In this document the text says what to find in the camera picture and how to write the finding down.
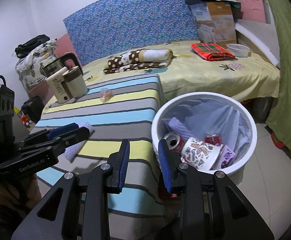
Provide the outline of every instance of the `kettle handle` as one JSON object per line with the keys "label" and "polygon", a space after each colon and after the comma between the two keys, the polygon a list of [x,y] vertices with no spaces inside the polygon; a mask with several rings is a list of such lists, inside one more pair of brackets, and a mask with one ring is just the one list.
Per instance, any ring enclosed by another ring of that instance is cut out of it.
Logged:
{"label": "kettle handle", "polygon": [[78,66],[78,67],[79,67],[79,69],[80,69],[80,71],[81,71],[81,74],[82,74],[82,76],[83,76],[83,71],[82,71],[81,65],[80,65],[80,63],[79,63],[79,61],[78,61],[78,59],[77,59],[77,57],[75,56],[74,53],[72,53],[72,52],[65,53],[65,54],[64,54],[63,56],[61,56],[59,59],[60,59],[63,63],[64,63],[65,61],[67,61],[68,59],[73,60],[75,66]]}

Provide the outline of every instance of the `electric kettle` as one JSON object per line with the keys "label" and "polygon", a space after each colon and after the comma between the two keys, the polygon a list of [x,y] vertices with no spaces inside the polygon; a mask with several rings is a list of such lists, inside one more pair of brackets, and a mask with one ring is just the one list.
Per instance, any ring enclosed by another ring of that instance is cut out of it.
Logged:
{"label": "electric kettle", "polygon": [[58,72],[59,70],[61,70],[62,68],[66,67],[65,65],[65,61],[67,60],[73,60],[74,62],[74,66],[78,66],[81,74],[83,75],[83,71],[81,68],[81,65],[77,59],[77,57],[75,56],[75,54],[73,54],[72,52],[68,52],[65,53],[63,56],[61,56],[60,58],[57,58],[56,60],[52,61],[51,63],[49,63],[48,65],[46,65],[43,70],[42,70],[42,74],[46,77],[50,77],[52,76],[54,73]]}

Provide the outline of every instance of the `red can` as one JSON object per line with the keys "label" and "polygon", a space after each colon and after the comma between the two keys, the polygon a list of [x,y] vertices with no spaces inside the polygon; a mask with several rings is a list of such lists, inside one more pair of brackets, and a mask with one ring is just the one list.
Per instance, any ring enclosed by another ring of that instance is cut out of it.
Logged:
{"label": "red can", "polygon": [[206,138],[204,139],[204,141],[206,143],[210,143],[210,144],[213,144],[213,145],[216,145],[216,146],[220,146],[221,145],[221,135],[220,134],[208,134],[206,136]]}
{"label": "red can", "polygon": [[170,150],[178,154],[181,154],[182,148],[184,147],[185,143],[178,133],[176,132],[167,133],[164,136],[164,139],[167,141],[167,145]]}

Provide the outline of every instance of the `cardboard box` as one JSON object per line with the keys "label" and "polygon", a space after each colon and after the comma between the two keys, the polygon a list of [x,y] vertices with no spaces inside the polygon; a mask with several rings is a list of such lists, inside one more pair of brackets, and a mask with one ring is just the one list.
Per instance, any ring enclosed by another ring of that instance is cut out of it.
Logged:
{"label": "cardboard box", "polygon": [[190,8],[203,42],[217,43],[224,48],[228,43],[237,43],[230,3],[201,2]]}

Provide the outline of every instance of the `white trash bin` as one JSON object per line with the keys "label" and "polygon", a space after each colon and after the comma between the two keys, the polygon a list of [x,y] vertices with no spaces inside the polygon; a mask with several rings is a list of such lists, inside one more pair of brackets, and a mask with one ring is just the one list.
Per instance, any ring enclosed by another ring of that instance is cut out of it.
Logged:
{"label": "white trash bin", "polygon": [[[195,92],[178,96],[164,104],[152,122],[152,143],[158,159],[158,143],[170,132],[166,125],[178,118],[199,140],[204,134],[219,133],[222,144],[236,154],[233,164],[221,169],[230,175],[242,168],[252,156],[257,143],[257,128],[250,113],[238,101],[217,93]],[[203,171],[214,174],[214,170]]]}

